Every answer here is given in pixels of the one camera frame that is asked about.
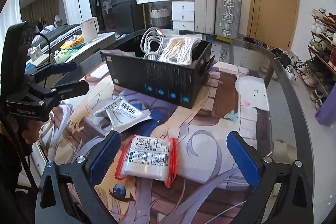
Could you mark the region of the person's left hand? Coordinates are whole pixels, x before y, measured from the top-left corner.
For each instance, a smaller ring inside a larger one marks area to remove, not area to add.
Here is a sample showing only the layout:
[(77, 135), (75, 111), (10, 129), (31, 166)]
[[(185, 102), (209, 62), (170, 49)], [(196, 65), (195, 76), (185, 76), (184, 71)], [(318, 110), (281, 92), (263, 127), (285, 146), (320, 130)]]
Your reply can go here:
[[(19, 131), (19, 125), (17, 120), (11, 116), (7, 116), (7, 121), (11, 125), (11, 128), (15, 133)], [(39, 130), (41, 129), (42, 122), (35, 121), (35, 120), (29, 120), (27, 123), (27, 127), (25, 130), (22, 130), (22, 137), (25, 140), (25, 142), (29, 145), (34, 144), (38, 138), (39, 138)]]

